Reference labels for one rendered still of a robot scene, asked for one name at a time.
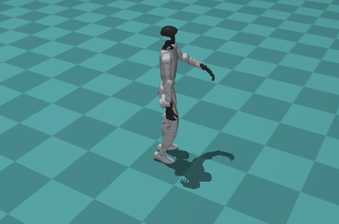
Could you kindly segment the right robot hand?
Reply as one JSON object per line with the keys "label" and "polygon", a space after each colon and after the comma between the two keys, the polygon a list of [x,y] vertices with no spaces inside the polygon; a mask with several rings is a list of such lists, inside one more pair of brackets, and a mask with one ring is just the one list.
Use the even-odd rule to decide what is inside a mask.
{"label": "right robot hand", "polygon": [[178,118],[178,116],[174,113],[174,111],[172,110],[173,108],[173,103],[170,103],[170,107],[166,107],[166,118],[172,121],[176,121],[176,119],[174,119],[174,115]]}

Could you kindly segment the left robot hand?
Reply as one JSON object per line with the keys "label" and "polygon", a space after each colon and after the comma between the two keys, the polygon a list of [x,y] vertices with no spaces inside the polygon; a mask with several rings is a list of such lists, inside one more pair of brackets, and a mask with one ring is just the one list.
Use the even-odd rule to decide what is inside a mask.
{"label": "left robot hand", "polygon": [[207,67],[207,65],[204,65],[203,63],[200,64],[200,67],[202,68],[202,70],[206,70],[210,76],[212,76],[212,81],[215,80],[215,76],[214,74],[212,73],[212,71]]}

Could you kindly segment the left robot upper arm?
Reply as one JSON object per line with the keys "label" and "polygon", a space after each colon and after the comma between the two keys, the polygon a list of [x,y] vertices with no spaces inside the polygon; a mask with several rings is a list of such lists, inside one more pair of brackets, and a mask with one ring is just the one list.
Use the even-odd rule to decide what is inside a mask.
{"label": "left robot upper arm", "polygon": [[182,51],[179,49],[179,47],[177,46],[176,43],[174,45],[176,46],[176,49],[177,49],[178,58],[182,62],[188,62],[189,61],[189,55],[187,53],[182,53]]}

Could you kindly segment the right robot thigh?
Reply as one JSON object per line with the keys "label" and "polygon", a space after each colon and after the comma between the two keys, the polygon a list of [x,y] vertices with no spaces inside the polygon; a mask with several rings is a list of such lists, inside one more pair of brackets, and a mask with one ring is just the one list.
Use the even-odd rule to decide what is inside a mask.
{"label": "right robot thigh", "polygon": [[[171,129],[173,131],[173,133],[174,133],[174,136],[175,136],[175,134],[177,132],[177,129],[178,129],[178,126],[179,126],[179,115],[178,115],[178,111],[177,111],[176,105],[175,105],[173,100],[172,100],[172,103],[173,103],[172,110],[178,116],[178,118],[174,115],[174,119],[176,119],[176,121],[172,121],[172,120],[167,119],[170,126],[168,126],[166,128],[166,130],[167,129]],[[165,93],[161,94],[161,98],[159,99],[159,104],[160,104],[161,108],[166,108],[166,106],[165,106]]]}

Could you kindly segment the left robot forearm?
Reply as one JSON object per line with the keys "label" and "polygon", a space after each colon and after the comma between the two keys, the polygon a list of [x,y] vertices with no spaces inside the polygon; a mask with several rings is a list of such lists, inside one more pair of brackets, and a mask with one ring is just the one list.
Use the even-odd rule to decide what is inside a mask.
{"label": "left robot forearm", "polygon": [[[199,62],[198,60],[195,60],[193,59],[192,57],[189,56],[189,61],[187,62],[187,64],[191,64],[192,66],[195,66],[195,67],[199,67],[200,69],[202,69],[200,67],[200,64],[203,63],[203,62]],[[204,63],[203,63],[204,64]]]}

